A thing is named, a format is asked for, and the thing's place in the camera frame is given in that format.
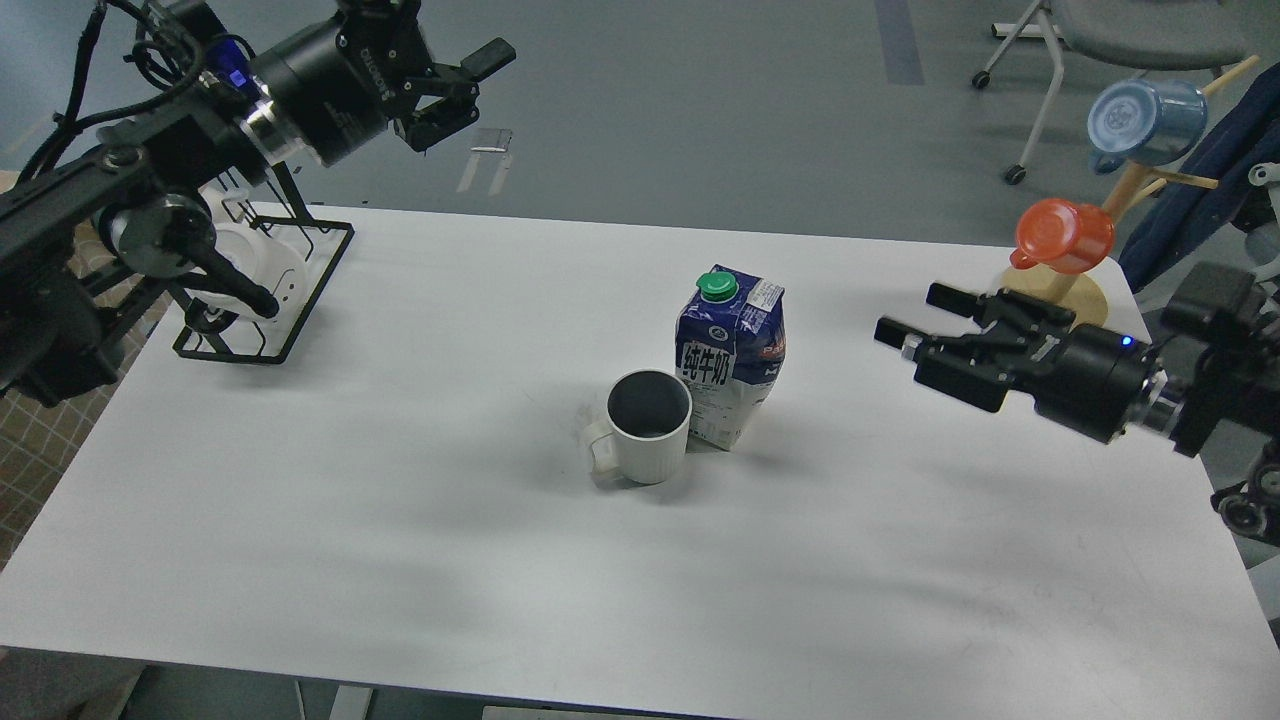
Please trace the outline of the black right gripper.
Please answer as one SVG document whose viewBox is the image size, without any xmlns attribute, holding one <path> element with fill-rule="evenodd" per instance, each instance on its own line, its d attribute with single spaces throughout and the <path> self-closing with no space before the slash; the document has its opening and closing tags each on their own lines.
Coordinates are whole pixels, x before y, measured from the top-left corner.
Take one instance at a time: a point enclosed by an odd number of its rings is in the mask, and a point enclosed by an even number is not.
<svg viewBox="0 0 1280 720">
<path fill-rule="evenodd" d="M 914 380 L 986 413 L 1011 392 L 1034 411 L 1107 443 L 1137 419 L 1158 384 L 1155 348 L 1132 334 L 1076 324 L 1076 315 L 1030 295 L 973 293 L 934 282 L 925 304 L 977 327 L 956 336 L 925 333 L 881 316 L 874 340 L 914 363 Z"/>
</svg>

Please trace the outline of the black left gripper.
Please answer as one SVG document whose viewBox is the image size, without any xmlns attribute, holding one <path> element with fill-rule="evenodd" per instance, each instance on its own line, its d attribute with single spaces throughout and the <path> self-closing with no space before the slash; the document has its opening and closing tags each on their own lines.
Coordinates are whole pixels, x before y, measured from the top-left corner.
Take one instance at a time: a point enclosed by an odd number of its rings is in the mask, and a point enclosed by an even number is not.
<svg viewBox="0 0 1280 720">
<path fill-rule="evenodd" d="M 424 152 L 479 118 L 479 85 L 516 49 L 493 38 L 460 64 L 442 64 L 419 27 L 419 1 L 339 1 L 250 63 L 259 96 L 241 131 L 270 165 L 307 149 L 332 167 L 392 128 Z"/>
</svg>

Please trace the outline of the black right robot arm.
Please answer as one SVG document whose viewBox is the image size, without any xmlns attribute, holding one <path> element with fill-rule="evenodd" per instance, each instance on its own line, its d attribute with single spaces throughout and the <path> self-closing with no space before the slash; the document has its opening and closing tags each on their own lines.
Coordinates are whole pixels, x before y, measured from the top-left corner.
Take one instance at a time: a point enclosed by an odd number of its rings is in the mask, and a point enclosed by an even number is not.
<svg viewBox="0 0 1280 720">
<path fill-rule="evenodd" d="M 882 316 L 874 338 L 914 365 L 918 384 L 979 410 L 997 413 L 1016 391 L 1039 416 L 1093 441 L 1140 427 L 1188 457 L 1224 423 L 1265 436 L 1245 478 L 1210 502 L 1234 534 L 1277 544 L 1277 314 L 1251 273 L 1202 263 L 1162 310 L 1166 329 L 1203 347 L 1188 378 L 1166 370 L 1160 346 L 1078 323 L 1074 311 L 1029 293 L 934 283 L 925 301 L 975 331 L 934 334 Z"/>
</svg>

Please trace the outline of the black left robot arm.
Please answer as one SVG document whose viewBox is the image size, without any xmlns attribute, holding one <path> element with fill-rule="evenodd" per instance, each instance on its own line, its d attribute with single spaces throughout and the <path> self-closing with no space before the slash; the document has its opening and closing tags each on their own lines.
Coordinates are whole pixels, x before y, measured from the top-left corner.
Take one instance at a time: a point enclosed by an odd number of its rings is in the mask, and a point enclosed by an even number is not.
<svg viewBox="0 0 1280 720">
<path fill-rule="evenodd" d="M 261 184 L 300 150 L 332 167 L 387 128 L 421 152 L 477 120 L 484 79 L 516 59 L 494 38 L 438 61 L 417 1 L 339 1 L 335 13 L 250 51 L 205 1 L 119 1 L 132 61 L 168 86 L 90 115 L 81 104 L 109 3 L 79 38 L 65 111 L 3 195 L 3 391 L 46 407 L 120 379 L 122 340 L 161 293 L 224 356 L 237 316 L 285 311 L 285 287 L 216 249 L 201 188 L 228 173 Z"/>
</svg>

